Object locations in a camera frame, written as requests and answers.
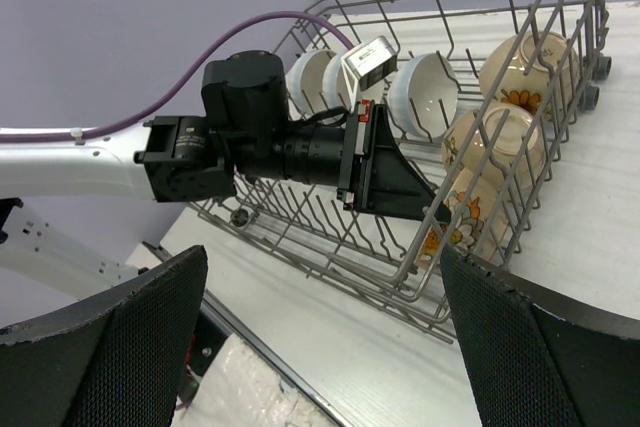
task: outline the beige bowl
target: beige bowl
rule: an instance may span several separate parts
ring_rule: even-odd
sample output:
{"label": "beige bowl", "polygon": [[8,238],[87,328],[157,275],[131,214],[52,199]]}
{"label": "beige bowl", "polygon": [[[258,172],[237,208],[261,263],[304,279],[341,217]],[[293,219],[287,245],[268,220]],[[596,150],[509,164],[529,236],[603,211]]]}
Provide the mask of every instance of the beige bowl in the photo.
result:
{"label": "beige bowl", "polygon": [[[491,86],[496,79],[500,68],[507,58],[509,50],[513,46],[516,36],[505,40],[500,46],[493,51],[487,61],[482,66],[478,75],[480,81],[480,91],[486,98],[488,97]],[[554,69],[558,67],[559,61],[567,49],[567,41],[564,37],[554,32],[549,32],[542,46],[542,55]],[[539,104],[547,93],[549,87],[549,71],[543,67],[538,60],[533,63],[533,68],[529,75],[524,75],[524,70],[529,59],[535,50],[535,42],[533,35],[529,34],[524,38],[513,58],[511,59],[509,68],[502,77],[502,81],[494,95],[495,100],[518,105],[527,110],[532,115],[538,110]],[[573,50],[571,62],[567,59],[562,67],[562,83],[558,81],[555,90],[557,108],[560,112],[560,120],[564,117],[562,112],[562,93],[565,96],[565,105],[568,106],[573,98],[573,89],[571,87],[571,71],[577,86],[580,79],[579,58],[578,54]],[[545,117],[551,118],[551,101],[545,109]]]}
{"label": "beige bowl", "polygon": [[[497,162],[504,165],[508,170],[517,158],[518,151],[522,145],[522,138],[533,123],[533,117],[531,114],[519,107],[516,107],[515,105],[492,101],[483,117],[485,130],[487,131],[489,139],[491,139],[498,128],[500,119],[504,115],[505,110],[508,111],[509,114],[493,147],[493,156]],[[471,130],[471,126],[475,120],[475,112],[477,111],[469,111],[464,114],[462,117],[457,119],[444,134],[440,152],[442,155],[442,164],[447,172],[451,171],[453,161],[456,159],[465,137]],[[544,137],[540,126],[538,126],[533,131],[533,134],[531,134],[527,146],[529,150],[531,170],[529,169],[529,162],[527,161],[527,158],[523,156],[518,162],[515,174],[518,184],[522,190],[528,189],[533,185],[531,173],[533,172],[533,178],[537,179],[542,172],[546,160]],[[469,144],[469,147],[463,154],[460,169],[466,167],[472,171],[476,171],[480,168],[484,153],[485,147],[484,142],[482,141],[482,136],[480,135],[480,131],[476,130],[471,140],[471,144]],[[485,164],[482,176],[496,190],[500,190],[502,188],[504,175],[498,167],[491,163],[490,160]]]}
{"label": "beige bowl", "polygon": [[[487,218],[498,197],[498,193],[491,184],[480,177],[473,187],[467,205],[462,205],[461,201],[470,187],[472,177],[473,172],[471,170],[463,169],[444,200],[444,204],[451,210],[452,215],[455,214],[458,209],[462,209],[462,215],[454,226],[443,226],[443,228],[445,230],[454,229],[451,234],[451,243],[468,252],[474,251],[483,230],[489,227],[487,225]],[[507,232],[508,225],[506,213],[504,209],[501,208],[498,210],[498,214],[491,224],[495,239],[491,233],[488,233],[486,240],[475,252],[476,255],[485,260],[491,260]],[[425,269],[429,267],[429,264],[438,251],[440,241],[440,236],[435,229],[433,229],[433,227],[430,228],[420,248],[418,258],[416,259],[418,267]]]}

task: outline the cable clip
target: cable clip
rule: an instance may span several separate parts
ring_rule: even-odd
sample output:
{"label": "cable clip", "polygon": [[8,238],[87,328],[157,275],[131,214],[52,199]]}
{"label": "cable clip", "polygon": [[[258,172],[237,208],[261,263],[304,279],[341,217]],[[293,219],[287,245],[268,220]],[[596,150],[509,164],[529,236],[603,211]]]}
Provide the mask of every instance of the cable clip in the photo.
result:
{"label": "cable clip", "polygon": [[80,127],[76,127],[75,129],[71,129],[69,131],[69,134],[71,134],[71,137],[73,137],[73,140],[75,140],[76,145],[84,145],[85,144],[86,141],[82,138],[82,136],[84,135],[84,131]]}

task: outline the metal wire rack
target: metal wire rack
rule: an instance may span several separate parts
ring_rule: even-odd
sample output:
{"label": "metal wire rack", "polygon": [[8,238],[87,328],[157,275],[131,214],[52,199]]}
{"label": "metal wire rack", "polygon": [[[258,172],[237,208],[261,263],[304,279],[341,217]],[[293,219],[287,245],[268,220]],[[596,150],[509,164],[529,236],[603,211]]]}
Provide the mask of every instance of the metal wire rack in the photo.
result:
{"label": "metal wire rack", "polygon": [[[522,251],[520,237],[532,227],[530,215],[542,205],[540,189],[553,179],[554,164],[562,158],[562,146],[570,140],[570,130],[579,120],[579,112],[593,109],[597,103],[598,88],[593,82],[604,80],[611,67],[611,59],[601,54],[608,32],[605,0],[465,1],[468,5],[499,5],[479,10],[447,10],[448,0],[320,0],[307,9],[329,18],[354,42],[375,35],[393,39],[399,54],[399,68],[420,52],[436,52],[443,68],[445,59],[453,67],[455,76],[450,78],[456,83],[459,94],[456,117],[471,110],[475,118],[469,134],[458,147],[449,174],[441,163],[440,140],[434,139],[428,126],[421,126],[424,135],[418,137],[407,134],[393,118],[390,119],[404,155],[437,191],[435,202],[425,207],[422,223],[344,211],[335,200],[335,193],[325,187],[270,180],[250,183],[241,176],[236,179],[236,198],[223,202],[211,199],[191,207],[206,221],[299,269],[308,277],[321,280],[452,343],[455,333],[449,323],[450,311],[439,276],[438,260],[455,230],[451,227],[455,227],[461,218],[484,167],[491,163],[504,176],[503,186],[485,225],[491,226],[496,216],[503,215],[508,229],[503,240],[498,242],[493,229],[484,228],[476,248],[492,236],[499,245],[493,262],[508,268],[512,256]],[[499,19],[506,20],[504,25],[498,22]],[[475,36],[469,34],[469,25],[477,26],[472,29],[477,32]],[[567,49],[556,68],[542,55],[543,43],[552,31],[567,39]],[[507,120],[506,112],[492,135],[487,132],[483,116],[490,99],[498,91],[509,60],[502,65],[486,99],[480,93],[478,72],[486,54],[499,41],[514,34],[517,37],[507,57],[514,54],[525,36],[532,35],[535,50],[526,69],[530,70],[535,61],[539,62],[548,70],[549,88],[522,139],[516,160],[511,165],[504,165],[493,155],[492,148]],[[299,52],[320,48],[338,50],[337,43],[325,31],[304,21],[297,22],[274,50],[278,52],[291,44],[296,45]],[[563,68],[576,60],[579,60],[577,71],[569,69],[567,72]],[[387,89],[390,82],[393,78],[386,81]],[[570,85],[568,91],[557,88],[565,85]],[[292,105],[292,112],[294,117],[302,115],[295,105]],[[449,126],[455,119],[447,118],[444,108],[442,113]],[[531,168],[528,145],[538,128],[543,134],[545,155],[544,166],[536,175]],[[453,185],[476,131],[480,132],[486,146],[485,154],[474,171],[460,207],[452,212],[450,224],[440,225],[434,218],[435,209]],[[516,177],[521,163],[529,167],[529,188],[520,185]],[[442,240],[428,267],[418,268],[415,260],[429,232]]]}

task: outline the rack wheel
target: rack wheel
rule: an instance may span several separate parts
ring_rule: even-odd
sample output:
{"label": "rack wheel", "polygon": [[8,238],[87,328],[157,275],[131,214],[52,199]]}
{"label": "rack wheel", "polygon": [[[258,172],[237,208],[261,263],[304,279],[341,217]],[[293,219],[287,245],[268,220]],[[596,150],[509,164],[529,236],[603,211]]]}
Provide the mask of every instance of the rack wheel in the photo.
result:
{"label": "rack wheel", "polygon": [[598,59],[598,65],[593,74],[594,80],[607,80],[611,73],[611,64],[613,60],[607,55],[601,55]]}
{"label": "rack wheel", "polygon": [[231,224],[234,227],[244,227],[249,222],[249,212],[246,209],[237,209],[231,214]]}
{"label": "rack wheel", "polygon": [[600,87],[589,84],[582,93],[579,108],[582,112],[595,110],[598,100],[600,100]]}

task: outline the dishwasher rack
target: dishwasher rack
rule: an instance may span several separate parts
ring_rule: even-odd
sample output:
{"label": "dishwasher rack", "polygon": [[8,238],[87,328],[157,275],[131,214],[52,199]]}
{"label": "dishwasher rack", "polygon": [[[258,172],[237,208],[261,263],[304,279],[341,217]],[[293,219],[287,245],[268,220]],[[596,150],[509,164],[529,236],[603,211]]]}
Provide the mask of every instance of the dishwasher rack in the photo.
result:
{"label": "dishwasher rack", "polygon": [[[335,192],[325,187],[265,179],[249,182],[239,175],[236,176],[238,195],[235,198],[225,201],[210,199],[190,204],[190,207],[206,221],[275,256],[308,277],[321,280],[425,333],[452,343],[455,332],[449,322],[451,313],[439,275],[438,260],[445,242],[450,241],[456,222],[461,219],[463,206],[466,206],[484,166],[490,162],[504,176],[503,188],[486,225],[490,226],[499,212],[506,215],[508,233],[499,243],[493,262],[508,268],[513,255],[522,250],[520,237],[532,227],[532,211],[542,206],[540,189],[553,179],[554,164],[562,158],[563,144],[570,141],[570,130],[579,120],[579,112],[592,110],[597,104],[598,87],[594,81],[606,79],[611,59],[601,53],[608,32],[609,14],[605,0],[465,0],[469,5],[499,3],[480,10],[447,10],[447,1],[320,0],[306,10],[327,17],[354,42],[381,34],[393,39],[399,68],[414,55],[422,53],[420,50],[425,53],[435,51],[441,60],[446,59],[452,65],[453,80],[459,91],[458,113],[472,110],[475,121],[458,148],[449,174],[441,164],[439,141],[434,141],[428,132],[425,132],[426,139],[407,134],[390,114],[396,140],[404,155],[437,192],[433,204],[425,207],[425,217],[419,225],[417,222],[344,211],[335,200]],[[433,10],[424,10],[429,6],[433,6]],[[487,99],[480,94],[478,86],[478,72],[486,60],[479,43],[482,35],[491,35],[495,30],[491,20],[494,15],[507,18],[508,22],[507,30],[495,34],[498,37],[493,39],[492,47],[504,40],[505,35],[515,34],[513,54],[525,36],[532,35],[536,48],[528,68],[537,60],[549,75],[547,94],[541,99],[534,122],[511,166],[500,164],[491,153],[507,120],[506,114],[492,136],[487,134],[482,120],[490,99],[500,94],[499,79],[494,82]],[[456,32],[461,25],[466,26],[467,31],[469,25],[477,25],[480,32],[478,42],[460,42]],[[573,68],[569,69],[570,79],[563,78],[567,75],[563,68],[554,69],[544,61],[542,45],[552,30],[568,40],[559,65],[573,65],[574,60],[579,60],[576,74]],[[416,41],[423,37],[431,39],[431,43],[424,45]],[[277,53],[287,45],[295,45],[300,53],[319,48],[337,50],[337,44],[326,31],[307,21],[296,22],[274,51]],[[505,74],[508,65],[509,61],[505,60],[498,77]],[[566,85],[565,82],[570,82],[571,95],[565,95],[566,89],[556,89],[556,86]],[[385,81],[385,84],[388,89],[389,82]],[[292,117],[299,116],[302,116],[300,110],[292,105]],[[447,125],[452,120],[445,117]],[[544,167],[536,176],[527,149],[529,139],[538,126],[542,128],[546,152]],[[458,166],[476,130],[488,148],[460,207],[452,212],[451,222],[448,226],[440,225],[435,221],[435,209],[453,185]],[[529,164],[531,188],[521,188],[515,177],[520,162]],[[440,242],[428,268],[418,268],[415,260],[428,232]],[[487,236],[494,236],[491,228],[482,230],[476,247],[481,246]]]}

